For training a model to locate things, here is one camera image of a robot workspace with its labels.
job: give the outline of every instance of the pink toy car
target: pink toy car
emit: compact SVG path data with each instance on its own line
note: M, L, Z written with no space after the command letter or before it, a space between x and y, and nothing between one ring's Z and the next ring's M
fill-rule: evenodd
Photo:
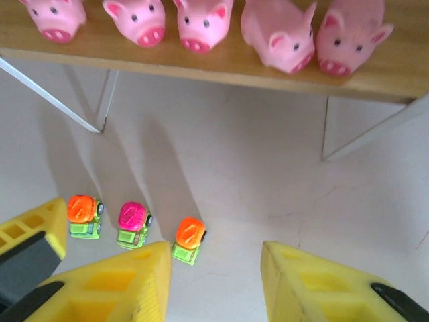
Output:
M119 32L141 47L153 47L164 38L166 12L161 0L104 0L103 7Z
M200 54L226 37L234 0L174 0L183 45Z
M149 209L139 203L128 202L121 208L118 224L121 228L116 238L117 244L127 249L141 247L146 242L147 228L153 217Z
M314 55L311 22L316 3L302 12L289 0L247 0L241 33L265 66L294 74Z
M383 23L384 0L334 0L317 35L320 68L347 76L362 65L393 31Z
M47 39L67 44L86 22L82 0L20 0Z

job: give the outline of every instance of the metal table leg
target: metal table leg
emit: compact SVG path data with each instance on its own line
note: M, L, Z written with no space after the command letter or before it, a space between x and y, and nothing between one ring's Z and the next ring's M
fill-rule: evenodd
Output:
M113 98L113 91L115 90L115 85L119 74L118 70L107 71L99 112L96 117L95 125L91 125L88 121L84 120L82 117L73 112L73 110L63 104L59 99L37 84L34 80L24 75L20 70L10 65L10 63L8 63L6 60L2 59L2 57L0 57L0 68L23 83L29 89L43 97L49 103L53 104L53 106L65 113L75 122L81 124L81 126L83 126L85 129L93 133L103 132L106 125L107 114L109 113L110 104Z
M324 161L332 161L341 158L346 154L356 150L357 148L360 148L362 145L374 140L381 134L385 134L398 126L401 126L405 122L421 116L427 111L429 111L429 93L420 99L416 99L414 102L405 106L402 110L388 117L384 121L381 121L377 125L373 126L372 128L363 132L361 135L335 150L334 129L336 122L334 121L333 106L332 103L330 103L328 97L328 101L326 103L322 159Z

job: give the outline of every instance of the toy car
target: toy car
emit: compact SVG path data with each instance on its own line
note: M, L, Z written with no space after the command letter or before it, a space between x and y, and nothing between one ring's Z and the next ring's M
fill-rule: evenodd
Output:
M67 218L70 235L81 239L100 238L100 215L105 206L100 200L88 195L74 195L68 202Z
M132 250L141 247L146 242L147 228L153 221L149 209L139 203L128 202L121 208L116 242L119 246Z
M203 222L192 217L183 219L176 233L172 256L189 265L194 265L206 234L207 230Z

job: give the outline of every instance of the wooden board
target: wooden board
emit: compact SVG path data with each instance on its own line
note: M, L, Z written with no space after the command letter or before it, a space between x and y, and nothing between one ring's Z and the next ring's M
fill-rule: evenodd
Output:
M204 56L191 53L179 41L172 0L163 1L166 37L159 46L143 49L117 31L101 0L85 1L88 23L69 45L45 40L18 0L2 0L0 55L393 103L409 103L429 92L429 0L387 0L385 21L395 30L349 78L323 74L316 60L295 76L264 67L241 37L244 0L236 0L227 38ZM296 0L302 9L310 2ZM315 30L329 2L319 1Z

